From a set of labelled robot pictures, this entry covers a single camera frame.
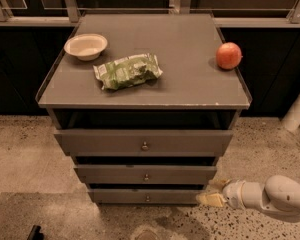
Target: drawer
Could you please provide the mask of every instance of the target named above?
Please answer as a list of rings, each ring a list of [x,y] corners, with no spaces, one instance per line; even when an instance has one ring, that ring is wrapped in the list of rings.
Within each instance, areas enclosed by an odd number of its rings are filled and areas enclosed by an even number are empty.
[[[202,190],[169,189],[90,189],[91,200],[97,204],[178,204],[196,205]]]
[[[221,156],[231,130],[60,130],[65,153],[107,156]]]
[[[206,185],[216,174],[215,166],[78,165],[83,183],[100,184],[194,184]]]

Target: speckled floor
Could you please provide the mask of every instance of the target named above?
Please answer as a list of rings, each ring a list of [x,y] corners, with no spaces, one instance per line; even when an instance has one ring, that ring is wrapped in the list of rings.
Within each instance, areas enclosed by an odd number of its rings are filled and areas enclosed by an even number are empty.
[[[300,183],[300,127],[277,118],[239,118],[216,178]],[[97,206],[53,137],[48,117],[0,116],[0,239],[300,239],[300,223],[254,210],[204,206]]]

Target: bowl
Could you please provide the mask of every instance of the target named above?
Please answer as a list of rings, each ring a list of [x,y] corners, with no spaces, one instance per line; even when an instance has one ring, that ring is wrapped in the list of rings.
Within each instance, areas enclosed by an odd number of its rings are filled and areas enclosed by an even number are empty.
[[[108,41],[98,34],[77,35],[69,39],[64,45],[66,53],[82,61],[94,60],[107,47]]]

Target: drawer knob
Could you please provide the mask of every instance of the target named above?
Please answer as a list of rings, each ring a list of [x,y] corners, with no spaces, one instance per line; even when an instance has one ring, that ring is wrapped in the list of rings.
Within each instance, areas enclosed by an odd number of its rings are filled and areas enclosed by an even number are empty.
[[[143,178],[144,181],[148,181],[149,179],[150,179],[149,174],[144,175],[144,178]]]
[[[148,144],[147,144],[146,141],[143,142],[143,144],[142,144],[142,146],[141,146],[141,149],[142,149],[143,151],[148,151],[148,150],[149,150],[149,146],[148,146]]]

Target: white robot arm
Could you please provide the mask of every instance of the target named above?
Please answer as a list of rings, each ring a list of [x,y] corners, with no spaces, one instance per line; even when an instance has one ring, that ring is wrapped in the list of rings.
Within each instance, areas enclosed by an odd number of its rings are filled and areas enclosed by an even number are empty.
[[[300,221],[300,184],[275,175],[265,184],[233,180],[222,190],[224,201],[234,209],[256,209],[275,219]]]

